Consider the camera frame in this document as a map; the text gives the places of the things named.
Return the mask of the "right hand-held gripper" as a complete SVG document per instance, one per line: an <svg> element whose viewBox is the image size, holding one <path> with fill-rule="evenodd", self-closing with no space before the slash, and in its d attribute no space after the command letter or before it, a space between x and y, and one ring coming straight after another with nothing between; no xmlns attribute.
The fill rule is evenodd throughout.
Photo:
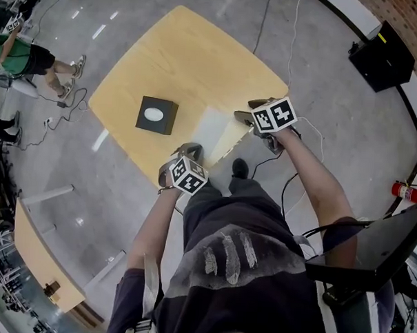
<svg viewBox="0 0 417 333"><path fill-rule="evenodd" d="M248 102L248 107L251 108L250 112L236 110L235 119L243 125L254 126L254 134L263 140L270 151L280 154L284 147L276 139L275 133L289 128L298 134L293 127L298 117L289 97L254 99Z"/></svg>

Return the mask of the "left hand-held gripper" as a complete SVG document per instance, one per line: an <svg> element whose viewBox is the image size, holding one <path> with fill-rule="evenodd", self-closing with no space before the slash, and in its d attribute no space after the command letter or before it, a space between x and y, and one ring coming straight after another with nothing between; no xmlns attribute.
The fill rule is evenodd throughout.
<svg viewBox="0 0 417 333"><path fill-rule="evenodd" d="M174 187L189 195L196 194L208 182L208 173L203 168L203 146L188 142L179 146L174 153L176 156L159 169L159 185L167 187L167 174L170 173Z"/></svg>

